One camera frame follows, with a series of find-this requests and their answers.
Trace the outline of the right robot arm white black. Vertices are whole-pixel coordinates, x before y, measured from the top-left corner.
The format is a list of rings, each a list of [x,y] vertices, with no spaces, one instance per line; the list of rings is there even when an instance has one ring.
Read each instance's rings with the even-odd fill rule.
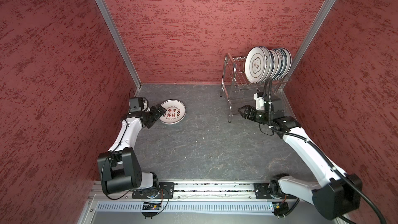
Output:
[[[274,199],[291,195],[313,205],[321,216],[333,220],[360,207],[361,179],[348,175],[333,163],[312,140],[292,116],[278,114],[272,119],[270,113],[256,110],[250,105],[238,109],[244,118],[258,124],[270,124],[275,133],[299,155],[314,174],[316,181],[303,181],[281,173],[271,178],[265,192]]]

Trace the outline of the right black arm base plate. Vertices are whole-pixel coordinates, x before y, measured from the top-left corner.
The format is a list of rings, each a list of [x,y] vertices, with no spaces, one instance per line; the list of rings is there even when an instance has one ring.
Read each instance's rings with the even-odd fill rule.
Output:
[[[286,200],[295,200],[296,197],[292,195],[282,194],[280,197],[274,197],[271,195],[271,191],[269,189],[269,183],[254,183],[254,193],[256,195],[257,200],[276,200],[282,201]]]

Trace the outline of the chrome wire dish rack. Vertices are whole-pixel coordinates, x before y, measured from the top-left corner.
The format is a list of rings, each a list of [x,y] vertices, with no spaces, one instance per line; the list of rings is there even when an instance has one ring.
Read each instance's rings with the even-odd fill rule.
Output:
[[[268,93],[268,89],[264,87],[265,83],[252,84],[247,80],[245,62],[245,57],[232,57],[231,54],[226,54],[224,58],[220,97],[225,97],[227,100],[229,123],[232,122],[233,116],[239,114],[240,107],[256,105],[254,99],[256,93]],[[276,117],[289,114],[290,105],[280,88],[283,85],[282,81],[272,83],[272,108]]]

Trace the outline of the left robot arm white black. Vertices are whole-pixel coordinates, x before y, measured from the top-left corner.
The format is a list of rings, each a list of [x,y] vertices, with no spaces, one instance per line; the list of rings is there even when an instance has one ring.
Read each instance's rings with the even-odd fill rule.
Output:
[[[105,195],[123,191],[159,191],[159,180],[153,172],[143,172],[135,154],[135,144],[143,128],[151,128],[166,113],[160,105],[135,112],[122,120],[121,130],[111,148],[97,159],[102,191]]]

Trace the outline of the white plate black quatrefoil emblem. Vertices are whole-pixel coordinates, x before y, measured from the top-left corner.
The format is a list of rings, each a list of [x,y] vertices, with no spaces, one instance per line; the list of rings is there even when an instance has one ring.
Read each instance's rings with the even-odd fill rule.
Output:
[[[245,61],[247,80],[252,84],[261,83],[267,78],[270,69],[271,55],[269,50],[264,46],[252,48]]]

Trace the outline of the white plate red black characters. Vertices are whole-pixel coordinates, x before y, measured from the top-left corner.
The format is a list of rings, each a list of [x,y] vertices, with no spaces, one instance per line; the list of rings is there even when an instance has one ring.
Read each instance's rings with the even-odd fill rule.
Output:
[[[164,124],[177,124],[181,122],[187,112],[186,106],[179,100],[167,100],[161,106],[166,109],[165,114],[159,119]]]

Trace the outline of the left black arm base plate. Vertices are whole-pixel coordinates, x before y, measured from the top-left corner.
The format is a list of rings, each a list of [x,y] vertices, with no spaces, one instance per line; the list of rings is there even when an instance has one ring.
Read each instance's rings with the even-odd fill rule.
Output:
[[[174,195],[175,183],[160,182],[159,187],[135,190],[132,192],[132,199],[142,200],[168,200]]]

